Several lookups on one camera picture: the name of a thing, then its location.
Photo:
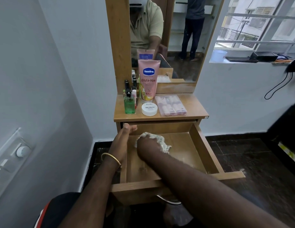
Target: hand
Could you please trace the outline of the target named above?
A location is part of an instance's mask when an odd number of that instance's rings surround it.
[[[137,153],[138,156],[143,160],[146,155],[153,151],[160,151],[161,146],[157,142],[157,138],[150,138],[149,135],[141,137],[137,141]]]
[[[129,134],[135,130],[137,130],[137,125],[124,123],[123,128],[119,131],[111,144],[109,153],[118,159],[120,163],[122,163],[127,152],[127,140]]]

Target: vaseline logo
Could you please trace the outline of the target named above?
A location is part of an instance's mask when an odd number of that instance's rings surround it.
[[[143,69],[143,74],[144,75],[154,75],[155,70],[153,68],[145,68],[145,69]]]

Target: wooden mirror frame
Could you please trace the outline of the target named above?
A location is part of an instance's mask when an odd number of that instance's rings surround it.
[[[111,39],[112,57],[114,60],[116,84],[118,94],[123,94],[124,80],[131,79],[132,62],[131,62],[131,42],[130,42],[130,6],[129,0],[105,0],[108,18],[109,34]],[[208,51],[211,39],[214,34],[218,17],[221,12],[224,0],[221,1],[218,14],[209,38],[206,51]],[[158,94],[170,93],[193,93],[201,72],[199,70],[195,82],[189,83],[158,83]]]

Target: wooden drawer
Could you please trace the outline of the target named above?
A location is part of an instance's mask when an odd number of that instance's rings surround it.
[[[172,146],[169,150],[172,157],[218,180],[244,177],[241,171],[223,171],[196,120],[128,123],[136,124],[138,130],[129,137],[120,184],[113,184],[111,189],[116,199],[124,205],[158,201],[156,195],[172,196],[160,177],[137,155],[134,144],[143,132],[162,135],[165,143]]]

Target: white bucket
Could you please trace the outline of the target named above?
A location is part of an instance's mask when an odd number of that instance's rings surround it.
[[[227,51],[219,50],[219,49],[214,49],[212,53],[212,57],[210,59],[210,62],[220,62],[222,63],[224,59],[226,58]]]

